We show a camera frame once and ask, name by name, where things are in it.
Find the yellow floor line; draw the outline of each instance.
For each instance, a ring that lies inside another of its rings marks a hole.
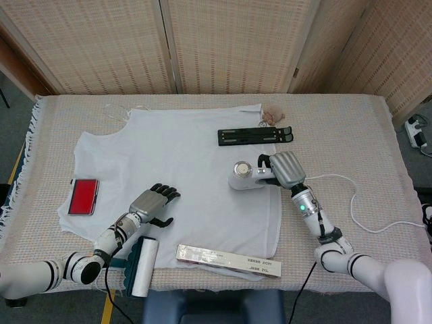
[[[111,292],[111,297],[113,298],[113,301],[114,301],[115,300],[115,289],[110,289],[109,291]],[[105,298],[105,305],[103,307],[101,324],[110,324],[112,312],[113,312],[113,305],[109,301],[109,297],[107,294],[107,297]]]
[[[15,165],[13,166],[12,173],[11,173],[11,176],[9,177],[9,181],[7,182],[7,184],[12,184],[12,182],[14,182],[16,169],[18,168],[18,165],[20,164],[22,150],[24,150],[24,144],[22,145],[20,154],[18,155],[18,158],[15,161]]]

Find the red phone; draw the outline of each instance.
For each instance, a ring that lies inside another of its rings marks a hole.
[[[93,215],[98,189],[97,179],[75,179],[69,215]]]

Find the robotic hand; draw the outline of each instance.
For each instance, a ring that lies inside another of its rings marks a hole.
[[[328,272],[351,275],[390,301],[391,322],[432,323],[432,274],[422,263],[398,260],[384,265],[353,247],[326,216],[313,191],[303,184],[306,174],[293,152],[260,155],[258,168],[240,161],[229,184],[236,190],[275,184],[291,190],[291,199],[320,247],[315,260]]]
[[[6,300],[17,300],[56,288],[62,279],[79,284],[93,282],[105,264],[120,250],[143,223],[158,227],[168,226],[173,219],[161,221],[155,216],[180,194],[175,188],[155,184],[144,191],[112,226],[94,243],[92,256],[78,252],[62,259],[23,265],[0,265],[0,295]]]

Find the cardboard box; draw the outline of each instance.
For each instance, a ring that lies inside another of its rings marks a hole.
[[[265,275],[272,278],[281,277],[282,263],[279,261],[260,259],[254,256],[178,244],[175,258],[179,261],[198,263],[199,265],[221,267],[239,272]]]

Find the wicker screen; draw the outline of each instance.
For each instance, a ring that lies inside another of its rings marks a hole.
[[[1,8],[67,94],[175,92],[151,0],[1,0]]]
[[[170,50],[175,48],[185,93],[287,92],[319,4],[162,1],[167,1],[163,17],[172,25]]]
[[[432,93],[431,18],[430,0],[372,2],[329,91],[384,96],[400,125]]]
[[[369,0],[321,0],[290,93],[322,92]]]

